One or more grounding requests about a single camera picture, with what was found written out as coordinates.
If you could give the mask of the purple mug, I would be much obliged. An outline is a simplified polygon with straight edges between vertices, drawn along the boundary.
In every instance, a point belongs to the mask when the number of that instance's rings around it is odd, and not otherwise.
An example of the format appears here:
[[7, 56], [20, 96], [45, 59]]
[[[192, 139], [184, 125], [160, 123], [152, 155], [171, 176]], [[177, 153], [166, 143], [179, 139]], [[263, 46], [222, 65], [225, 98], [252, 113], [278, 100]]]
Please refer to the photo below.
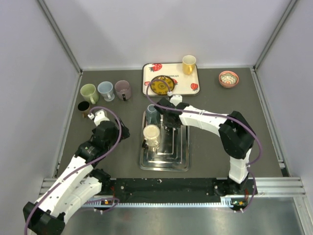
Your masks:
[[115, 88], [117, 96], [121, 100], [127, 101], [131, 98], [132, 89], [131, 89], [130, 83], [128, 81], [126, 81], [126, 80], [117, 81], [114, 88]]

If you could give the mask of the light blue white mug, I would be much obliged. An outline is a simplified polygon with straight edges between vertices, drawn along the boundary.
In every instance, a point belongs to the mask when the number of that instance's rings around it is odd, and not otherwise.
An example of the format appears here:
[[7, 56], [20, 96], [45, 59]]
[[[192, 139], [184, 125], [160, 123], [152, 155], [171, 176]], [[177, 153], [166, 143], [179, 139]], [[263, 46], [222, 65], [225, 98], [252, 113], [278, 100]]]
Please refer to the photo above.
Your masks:
[[98, 92], [102, 95], [105, 101], [110, 102], [115, 98], [113, 84], [109, 81], [101, 82], [97, 87]]

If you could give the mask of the brown striped cup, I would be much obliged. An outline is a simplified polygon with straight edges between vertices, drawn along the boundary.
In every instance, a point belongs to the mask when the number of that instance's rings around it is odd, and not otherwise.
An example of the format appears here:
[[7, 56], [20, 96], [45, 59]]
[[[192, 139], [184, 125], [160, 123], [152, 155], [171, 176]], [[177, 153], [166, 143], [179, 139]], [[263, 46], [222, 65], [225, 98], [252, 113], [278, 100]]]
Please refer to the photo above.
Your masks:
[[91, 104], [88, 101], [82, 101], [77, 105], [77, 109], [82, 114], [83, 118], [87, 118], [91, 109]]

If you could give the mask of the green mug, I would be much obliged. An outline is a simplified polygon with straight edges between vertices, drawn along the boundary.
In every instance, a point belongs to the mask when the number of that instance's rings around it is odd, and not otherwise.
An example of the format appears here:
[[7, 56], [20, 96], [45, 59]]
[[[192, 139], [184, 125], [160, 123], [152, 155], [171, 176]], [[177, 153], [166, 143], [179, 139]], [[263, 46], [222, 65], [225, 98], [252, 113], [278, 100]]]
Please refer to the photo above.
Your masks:
[[80, 89], [80, 94], [85, 101], [95, 105], [99, 100], [99, 93], [94, 84], [85, 84]]

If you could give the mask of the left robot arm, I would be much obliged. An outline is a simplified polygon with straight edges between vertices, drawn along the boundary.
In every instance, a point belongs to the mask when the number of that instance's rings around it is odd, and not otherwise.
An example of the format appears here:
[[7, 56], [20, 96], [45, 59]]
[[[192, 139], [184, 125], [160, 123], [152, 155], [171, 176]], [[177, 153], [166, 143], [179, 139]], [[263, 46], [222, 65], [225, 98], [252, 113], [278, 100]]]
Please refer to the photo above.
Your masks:
[[24, 233], [60, 235], [69, 219], [88, 199], [97, 193], [108, 193], [111, 188], [109, 176], [95, 167], [129, 136], [129, 130], [120, 118], [102, 120], [93, 129], [90, 139], [79, 145], [50, 189], [36, 202], [24, 206]]

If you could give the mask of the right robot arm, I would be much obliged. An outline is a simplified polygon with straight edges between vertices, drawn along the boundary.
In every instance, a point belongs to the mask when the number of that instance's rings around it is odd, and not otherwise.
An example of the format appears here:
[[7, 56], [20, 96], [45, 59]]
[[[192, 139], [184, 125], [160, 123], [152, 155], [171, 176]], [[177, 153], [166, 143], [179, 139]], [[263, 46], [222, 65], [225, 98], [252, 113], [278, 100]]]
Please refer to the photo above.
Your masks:
[[249, 175], [247, 167], [254, 145], [255, 132], [241, 113], [234, 111], [229, 115], [221, 115], [197, 109], [183, 102], [174, 105], [166, 98], [156, 103], [155, 108], [163, 115], [163, 123], [166, 127], [192, 126], [217, 135], [229, 156], [229, 190], [238, 194], [246, 188]]

